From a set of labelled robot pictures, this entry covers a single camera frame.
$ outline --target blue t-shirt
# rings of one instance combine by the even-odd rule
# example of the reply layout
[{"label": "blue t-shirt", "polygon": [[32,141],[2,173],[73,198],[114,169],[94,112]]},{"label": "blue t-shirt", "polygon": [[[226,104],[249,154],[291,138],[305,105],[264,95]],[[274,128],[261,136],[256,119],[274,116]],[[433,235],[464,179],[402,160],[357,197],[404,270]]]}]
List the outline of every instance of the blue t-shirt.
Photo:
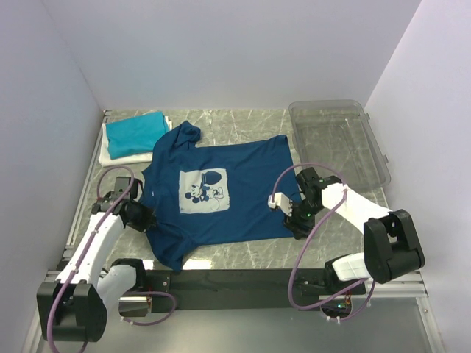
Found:
[{"label": "blue t-shirt", "polygon": [[[283,213],[267,204],[276,179],[293,165],[288,138],[196,147],[200,138],[200,129],[185,121],[155,144],[143,171],[141,202],[157,219],[146,235],[156,258],[176,271],[183,256],[201,245],[292,236]],[[278,191],[298,191],[293,171]]]}]

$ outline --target gray plastic tray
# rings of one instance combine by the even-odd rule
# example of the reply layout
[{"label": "gray plastic tray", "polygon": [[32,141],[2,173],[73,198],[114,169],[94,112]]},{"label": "gray plastic tray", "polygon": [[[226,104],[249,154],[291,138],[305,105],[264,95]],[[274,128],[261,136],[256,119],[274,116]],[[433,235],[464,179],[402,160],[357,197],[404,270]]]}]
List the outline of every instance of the gray plastic tray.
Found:
[{"label": "gray plastic tray", "polygon": [[[353,100],[299,101],[289,106],[301,163],[321,163],[355,189],[388,185],[391,175],[361,105]],[[331,175],[318,168],[320,176]]]}]

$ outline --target mickey mouse graphic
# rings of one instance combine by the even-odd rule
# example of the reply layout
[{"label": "mickey mouse graphic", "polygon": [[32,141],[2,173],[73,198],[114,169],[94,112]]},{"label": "mickey mouse graphic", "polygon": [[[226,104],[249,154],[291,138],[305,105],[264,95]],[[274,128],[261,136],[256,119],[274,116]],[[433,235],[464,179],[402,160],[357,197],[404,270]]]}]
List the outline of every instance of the mickey mouse graphic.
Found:
[{"label": "mickey mouse graphic", "polygon": [[212,188],[210,185],[215,185],[221,181],[221,174],[217,171],[207,171],[206,173],[201,174],[201,183],[199,185],[192,185],[191,190],[185,194],[187,199],[192,199],[194,204],[198,202],[207,202],[210,199],[215,199],[218,202],[224,198],[224,192],[221,187]]}]

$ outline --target marble tabletop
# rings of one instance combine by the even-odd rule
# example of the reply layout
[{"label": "marble tabletop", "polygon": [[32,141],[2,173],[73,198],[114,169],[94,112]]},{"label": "marble tabletop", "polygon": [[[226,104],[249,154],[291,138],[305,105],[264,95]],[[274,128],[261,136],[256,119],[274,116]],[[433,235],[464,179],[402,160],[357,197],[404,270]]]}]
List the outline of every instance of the marble tabletop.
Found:
[{"label": "marble tabletop", "polygon": [[[118,121],[156,110],[112,110],[107,112],[107,121]],[[218,146],[265,140],[275,135],[287,135],[293,162],[300,161],[293,144],[293,129],[288,110],[163,110],[174,126],[185,120],[202,130],[198,146]],[[129,165],[135,176],[144,180],[142,170],[148,163]],[[74,230],[72,244],[82,240],[91,214],[91,205],[96,200],[96,185],[103,167],[94,161],[90,187],[84,200],[82,217]],[[112,190],[114,179],[126,175],[125,171],[111,171],[103,180],[102,193]],[[371,201],[386,206],[382,188],[361,192]],[[303,240],[281,238],[256,240],[243,243],[229,243],[214,246],[200,246],[187,255],[184,269],[226,269],[226,268],[291,268],[300,252]],[[334,215],[321,227],[319,234],[311,241],[301,267],[323,267],[324,262],[343,254],[362,251],[361,233],[338,215]],[[105,267],[122,257],[137,257],[144,260],[146,268],[164,268],[152,253],[144,233],[129,227],[116,242]]]}]

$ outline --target purple cable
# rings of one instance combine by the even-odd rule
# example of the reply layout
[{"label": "purple cable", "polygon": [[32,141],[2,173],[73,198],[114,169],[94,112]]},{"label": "purple cable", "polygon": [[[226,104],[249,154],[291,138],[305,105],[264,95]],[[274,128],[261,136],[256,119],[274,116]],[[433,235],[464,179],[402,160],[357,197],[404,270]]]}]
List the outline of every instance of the purple cable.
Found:
[{"label": "purple cable", "polygon": [[[282,174],[280,174],[280,176],[278,177],[276,183],[275,183],[275,186],[273,187],[273,192],[272,192],[272,201],[274,202],[275,201],[275,193],[277,191],[277,187],[278,187],[278,184],[280,183],[280,180],[286,175],[286,173],[288,173],[291,169],[295,169],[297,167],[304,167],[304,166],[315,166],[315,167],[321,167],[321,168],[324,168],[324,169],[327,169],[331,172],[333,172],[334,174],[336,174],[343,185],[346,185],[346,182],[345,182],[345,179],[343,177],[343,175],[341,173],[339,173],[338,171],[335,171],[333,170],[332,168],[330,167],[327,167],[326,165],[322,165],[322,164],[318,164],[318,163],[300,163],[300,164],[295,164],[295,165],[292,165],[291,167],[287,168]],[[335,299],[337,296],[340,296],[341,294],[343,293],[346,293],[347,291],[353,289],[354,287],[356,287],[357,285],[360,285],[361,283],[365,282],[366,279],[359,279],[357,282],[347,286],[346,288],[340,290],[339,292],[333,294],[332,296],[329,296],[328,298],[326,299],[323,299],[317,303],[314,303],[314,304],[311,304],[311,305],[306,305],[306,306],[301,306],[301,305],[298,305],[297,303],[294,302],[294,298],[293,298],[293,286],[294,286],[294,280],[296,278],[296,273],[297,273],[297,270],[298,268],[300,267],[300,263],[301,263],[301,259],[302,259],[302,256],[304,255],[305,251],[307,250],[308,246],[309,246],[309,243],[311,242],[312,238],[314,237],[314,235],[317,233],[317,231],[319,230],[319,228],[321,227],[321,225],[323,225],[324,222],[326,222],[326,220],[329,219],[329,217],[331,217],[335,211],[337,211],[337,209],[342,206],[342,204],[347,200],[347,190],[344,190],[344,195],[342,197],[342,199],[340,200],[340,202],[338,204],[336,204],[336,206],[334,208],[332,208],[331,210],[329,210],[325,215],[324,217],[321,218],[321,220],[316,224],[316,226],[311,230],[311,232],[309,233],[309,236],[308,238],[306,239],[306,242],[304,243],[304,245],[302,246],[301,248],[301,251],[300,253],[298,254],[297,256],[297,259],[296,261],[294,262],[294,266],[293,266],[293,270],[291,271],[291,275],[289,277],[289,282],[288,282],[288,299],[289,299],[289,303],[291,304],[292,307],[294,307],[295,309],[298,309],[298,310],[312,310],[316,307],[320,307],[321,305],[325,304],[325,303],[328,303],[330,302],[331,300]],[[347,320],[348,318],[352,318],[354,316],[356,316],[359,312],[361,312],[365,307],[366,307],[366,304],[368,303],[369,299],[371,298],[371,295],[373,294],[373,290],[375,289],[375,282],[372,283],[372,287],[371,287],[371,290],[368,294],[368,297],[366,298],[365,302],[360,306],[360,308],[355,311],[353,314],[350,314],[348,317],[346,318],[343,318],[341,319],[342,321],[344,320]]]},{"label": "purple cable", "polygon": [[170,315],[175,311],[175,309],[177,309],[177,300],[175,299],[174,296],[172,296],[170,293],[165,293],[165,292],[131,292],[131,293],[127,293],[127,295],[145,295],[145,296],[166,296],[167,298],[170,298],[171,301],[173,302],[173,305],[171,306],[171,309],[170,311],[167,313],[167,315],[165,315],[164,317],[162,318],[159,318],[158,320],[156,321],[151,321],[151,322],[137,322],[137,321],[133,321],[131,320],[130,318],[123,318],[123,320],[125,320],[126,322],[129,322],[130,324],[132,325],[136,325],[136,326],[152,326],[152,325],[156,325],[156,324],[159,324],[161,323],[162,321],[165,321],[167,318],[170,317]]},{"label": "purple cable", "polygon": [[[52,303],[51,311],[49,311],[49,317],[48,317],[48,320],[47,320],[47,328],[46,328],[46,337],[47,337],[47,341],[48,341],[48,344],[49,344],[49,348],[51,349],[51,351],[53,353],[60,353],[59,350],[57,349],[55,343],[54,343],[54,338],[52,336],[52,325],[54,323],[54,317],[55,317],[55,313],[57,311],[57,307],[59,306],[59,302],[62,299],[62,296],[65,293],[65,290],[71,284],[72,279],[74,278],[75,274],[78,273],[78,268],[80,267],[80,265],[82,265],[83,259],[85,258],[88,250],[90,249],[91,244],[93,243],[93,239],[95,238],[96,233],[98,233],[99,228],[103,225],[103,222],[105,222],[105,219],[113,212],[115,206],[117,204],[119,204],[119,202],[121,202],[121,200],[124,199],[124,197],[131,191],[132,184],[134,182],[134,173],[132,172],[131,168],[126,167],[125,165],[117,165],[117,166],[108,168],[100,176],[99,181],[98,181],[98,185],[96,187],[96,195],[97,195],[98,198],[101,197],[100,192],[99,192],[100,191],[100,185],[101,185],[102,180],[105,177],[105,175],[108,174],[113,169],[120,169],[120,168],[126,169],[131,174],[130,184],[123,191],[123,193],[116,199],[116,201],[113,202],[111,207],[105,212],[105,214],[100,218],[100,220],[96,223],[95,230],[92,231],[92,233],[90,234],[90,237],[87,240],[87,243],[85,244],[83,252],[80,254],[79,258],[77,259],[77,262],[75,263],[75,268],[77,270],[71,271],[71,273],[68,275],[68,277],[65,280],[64,284],[60,288],[59,293],[56,295],[56,298],[55,298],[54,302]],[[161,292],[144,292],[144,293],[154,293],[154,295],[159,294],[159,295],[162,295],[162,296],[169,296],[172,299],[172,301],[174,302],[174,306],[173,306],[171,312],[167,316],[165,316],[163,319],[160,319],[158,322],[162,322],[163,320],[167,319],[174,312],[177,302],[176,302],[176,299],[171,294],[167,294],[167,293],[164,293],[164,292],[162,292],[162,293]],[[82,347],[80,348],[80,350],[77,353],[83,353],[85,351],[86,347],[87,347],[87,342],[84,342]]]}]

